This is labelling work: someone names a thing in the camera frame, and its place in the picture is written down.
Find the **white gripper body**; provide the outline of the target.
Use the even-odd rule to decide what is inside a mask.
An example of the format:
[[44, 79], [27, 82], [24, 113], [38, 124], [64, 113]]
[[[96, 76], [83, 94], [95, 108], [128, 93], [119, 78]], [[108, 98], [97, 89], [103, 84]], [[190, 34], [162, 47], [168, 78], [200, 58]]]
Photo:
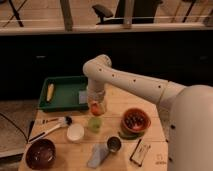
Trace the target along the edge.
[[104, 86], [87, 86], [87, 102], [89, 108], [92, 104], [100, 104], [104, 107], [106, 111], [106, 102], [105, 102], [105, 87]]

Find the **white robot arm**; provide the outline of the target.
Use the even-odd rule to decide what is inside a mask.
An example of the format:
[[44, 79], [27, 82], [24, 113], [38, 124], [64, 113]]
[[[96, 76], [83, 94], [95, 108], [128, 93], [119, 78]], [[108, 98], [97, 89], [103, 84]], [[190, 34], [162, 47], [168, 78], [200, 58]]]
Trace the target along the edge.
[[112, 67], [101, 54], [83, 65], [87, 97], [101, 102], [107, 83], [169, 111], [167, 171], [213, 171], [213, 87], [185, 86]]

